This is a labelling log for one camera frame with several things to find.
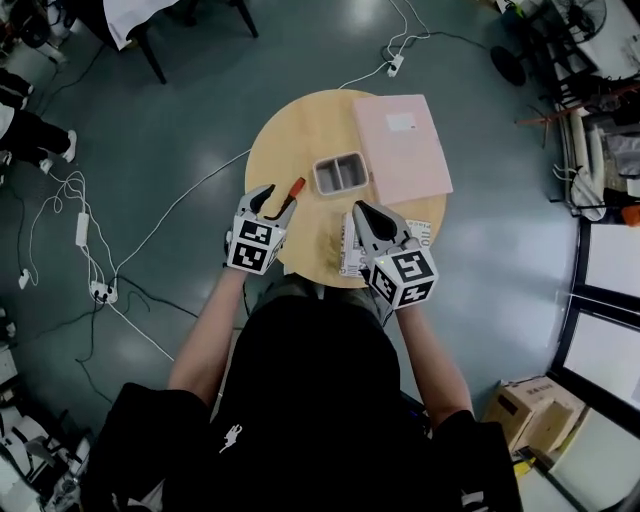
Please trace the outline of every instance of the chair leg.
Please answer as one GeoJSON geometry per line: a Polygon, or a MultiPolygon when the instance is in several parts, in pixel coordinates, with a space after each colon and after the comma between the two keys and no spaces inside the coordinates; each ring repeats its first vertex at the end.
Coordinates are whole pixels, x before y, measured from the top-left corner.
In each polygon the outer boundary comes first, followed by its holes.
{"type": "Polygon", "coordinates": [[[251,30],[251,35],[253,37],[258,37],[258,30],[256,26],[253,24],[253,20],[251,19],[251,14],[249,14],[249,9],[247,9],[247,4],[244,3],[244,0],[234,0],[233,5],[235,5],[240,11],[240,15],[242,19],[251,30]]]}
{"type": "Polygon", "coordinates": [[[153,71],[158,77],[158,80],[160,80],[160,83],[162,85],[166,84],[167,79],[164,77],[162,68],[160,67],[160,64],[158,64],[158,61],[156,60],[156,56],[153,54],[153,51],[151,50],[151,46],[149,45],[146,28],[138,26],[131,31],[131,34],[138,41],[138,44],[140,45],[140,48],[142,48],[142,52],[144,53],[144,56],[147,58],[147,61],[153,68],[153,71]]]}

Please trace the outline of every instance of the wooden tabletop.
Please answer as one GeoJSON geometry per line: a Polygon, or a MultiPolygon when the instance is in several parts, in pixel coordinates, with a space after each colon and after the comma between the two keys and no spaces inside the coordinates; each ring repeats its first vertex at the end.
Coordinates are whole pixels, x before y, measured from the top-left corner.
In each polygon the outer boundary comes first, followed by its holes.
{"type": "MultiPolygon", "coordinates": [[[[331,90],[309,94],[278,111],[262,128],[247,161],[245,191],[274,183],[275,190],[260,212],[275,215],[294,182],[307,184],[298,195],[278,259],[291,272],[337,288],[363,288],[361,278],[342,277],[340,245],[342,218],[358,199],[376,201],[370,182],[365,188],[335,196],[321,196],[313,176],[313,164],[324,158],[362,152],[353,115],[353,100],[372,94],[331,90]]],[[[398,203],[391,208],[407,219],[431,222],[431,241],[442,225],[445,195],[398,203]]]]}

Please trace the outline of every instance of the blue-gray floor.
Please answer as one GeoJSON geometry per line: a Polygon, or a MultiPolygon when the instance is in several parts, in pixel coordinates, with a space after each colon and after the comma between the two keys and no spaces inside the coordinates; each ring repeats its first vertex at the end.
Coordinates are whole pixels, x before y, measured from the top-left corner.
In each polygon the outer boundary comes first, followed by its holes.
{"type": "MultiPolygon", "coordinates": [[[[497,13],[471,0],[414,4],[431,30],[464,35],[485,45],[504,37],[497,13]]],[[[140,51],[105,50],[86,78],[56,96],[45,120],[75,128],[77,167],[115,263],[140,243],[169,204],[200,177],[251,147],[279,108],[304,94],[336,88],[380,64],[379,48],[402,30],[388,0],[253,0],[260,38],[238,13],[203,0],[200,23],[187,29],[163,15],[150,39],[169,84],[160,85],[140,51]]],[[[410,33],[419,24],[403,2],[410,33]]],[[[70,66],[56,79],[73,81],[99,43],[79,33],[63,47],[70,66]]],[[[561,162],[559,137],[516,127],[538,102],[535,86],[517,89],[494,70],[488,53],[443,36],[405,52],[395,79],[384,74],[352,86],[375,94],[425,94],[453,180],[447,213],[434,245],[441,280],[424,309],[461,366],[481,409],[499,379],[542,372],[557,339],[563,291],[572,269],[576,224],[547,202],[556,191],[550,168],[561,162]]],[[[12,64],[43,86],[53,71],[40,55],[12,64]]],[[[123,267],[125,276],[193,311],[203,305],[221,269],[222,238],[243,193],[245,159],[198,188],[167,218],[144,249],[123,267]]],[[[29,227],[55,182],[25,164],[13,182],[27,203],[22,238],[26,264],[29,227]]],[[[15,310],[14,356],[32,394],[54,413],[70,409],[76,423],[99,431],[109,404],[90,388],[74,358],[89,351],[89,319],[33,340],[35,334],[91,310],[86,260],[74,245],[79,203],[39,222],[33,254],[40,285],[20,291],[15,236],[20,210],[0,194],[0,290],[15,310]]],[[[108,260],[93,233],[92,254],[108,260]]],[[[249,280],[249,302],[268,285],[249,280]]],[[[126,307],[127,286],[118,307],[126,307]]],[[[131,297],[128,316],[175,354],[192,318],[158,304],[151,313],[131,297]]],[[[244,313],[238,323],[244,321],[244,313]]],[[[387,330],[397,348],[402,387],[417,397],[406,350],[394,320],[387,330]]],[[[126,381],[161,388],[170,361],[109,310],[95,321],[95,356],[87,363],[102,392],[115,397],[126,381]]]]}

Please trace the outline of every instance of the white sneaker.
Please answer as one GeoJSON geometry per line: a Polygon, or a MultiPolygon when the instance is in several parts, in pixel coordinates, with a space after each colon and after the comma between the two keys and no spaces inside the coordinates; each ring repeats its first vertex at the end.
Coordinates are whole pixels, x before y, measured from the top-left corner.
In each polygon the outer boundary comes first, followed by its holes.
{"type": "Polygon", "coordinates": [[[52,167],[53,167],[53,160],[51,160],[50,158],[45,158],[44,160],[40,160],[40,170],[43,173],[49,174],[49,171],[51,170],[52,167]]]}
{"type": "Polygon", "coordinates": [[[67,149],[64,153],[62,153],[62,158],[64,158],[67,162],[73,162],[73,159],[76,157],[76,143],[78,142],[78,134],[73,130],[69,130],[69,149],[67,149]]]}

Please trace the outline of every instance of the pink box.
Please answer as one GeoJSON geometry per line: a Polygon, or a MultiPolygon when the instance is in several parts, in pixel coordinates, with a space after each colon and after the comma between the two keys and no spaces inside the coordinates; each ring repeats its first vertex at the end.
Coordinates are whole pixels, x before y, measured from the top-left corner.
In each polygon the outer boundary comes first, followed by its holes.
{"type": "Polygon", "coordinates": [[[360,140],[381,204],[453,192],[449,169],[423,95],[353,102],[360,140]]]}

